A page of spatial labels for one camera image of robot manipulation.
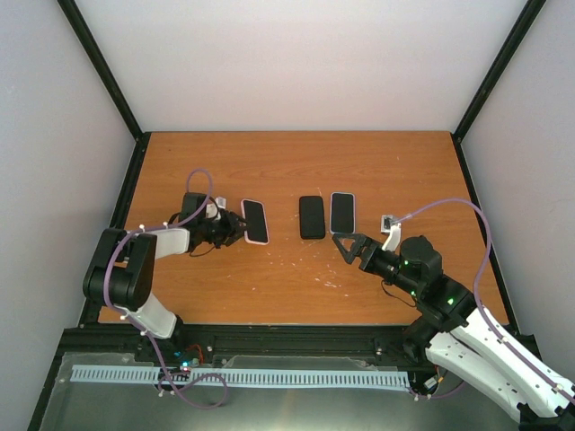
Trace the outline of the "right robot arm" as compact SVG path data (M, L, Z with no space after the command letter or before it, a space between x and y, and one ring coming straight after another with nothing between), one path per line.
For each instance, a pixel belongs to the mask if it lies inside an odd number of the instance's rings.
M442 268L442 257L424 236L398 251L359 233L332 237L347 263L409 294L420 317L403 334L414 362L428 361L455 374L496 403L521 430L572 430L574 384L513 337L473 292Z

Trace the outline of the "black phone case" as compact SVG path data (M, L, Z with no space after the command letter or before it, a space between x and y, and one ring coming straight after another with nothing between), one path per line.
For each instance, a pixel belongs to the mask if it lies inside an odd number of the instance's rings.
M325 237L325 215L321 196L302 196L299 199L299 231L304 240Z

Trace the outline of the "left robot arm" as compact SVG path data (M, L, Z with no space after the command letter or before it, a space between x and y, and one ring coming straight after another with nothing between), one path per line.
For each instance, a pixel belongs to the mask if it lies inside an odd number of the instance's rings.
M187 339L178 333L181 318L152 293L155 262L192 254L203 243L215 249L228 247L243 237L246 227L241 215L226 209L224 198L187 192L181 211L160 227L139 227L133 233L104 230L84 276L84 296L156 338L156 352L167 361L177 361L186 353Z

